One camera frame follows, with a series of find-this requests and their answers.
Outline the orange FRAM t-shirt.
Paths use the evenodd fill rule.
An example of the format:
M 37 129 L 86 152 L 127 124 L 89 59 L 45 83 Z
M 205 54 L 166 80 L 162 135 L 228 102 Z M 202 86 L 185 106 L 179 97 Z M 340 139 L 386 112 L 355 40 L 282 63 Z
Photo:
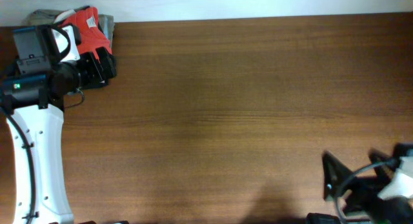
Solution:
M 96 59 L 98 59 L 99 56 L 96 52 L 97 48 L 105 47 L 106 50 L 112 54 L 110 41 L 97 27 L 98 21 L 97 8 L 90 7 L 71 15 L 63 21 L 60 27 L 66 25 L 76 26 L 79 29 L 81 36 L 81 43 L 77 45 L 78 52 L 80 54 L 92 52 Z

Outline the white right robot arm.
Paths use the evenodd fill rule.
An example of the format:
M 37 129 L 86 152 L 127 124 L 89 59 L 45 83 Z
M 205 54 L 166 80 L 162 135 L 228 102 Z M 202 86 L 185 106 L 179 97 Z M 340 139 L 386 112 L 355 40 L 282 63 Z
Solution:
M 352 171 L 323 153 L 323 199 L 337 214 L 309 213 L 306 224 L 412 223 L 412 143 L 396 144 L 390 156 L 373 149 L 368 157 L 369 165 Z

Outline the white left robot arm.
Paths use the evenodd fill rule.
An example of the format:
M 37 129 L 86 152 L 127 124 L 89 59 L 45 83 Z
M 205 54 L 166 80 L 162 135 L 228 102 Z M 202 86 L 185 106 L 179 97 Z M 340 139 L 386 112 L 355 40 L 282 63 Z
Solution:
M 77 59 L 64 59 L 67 54 L 67 49 L 25 46 L 15 62 L 19 73 L 1 83 L 1 111 L 14 145 L 14 223 L 74 222 L 61 152 L 64 97 L 105 87 L 117 72 L 105 46 Z

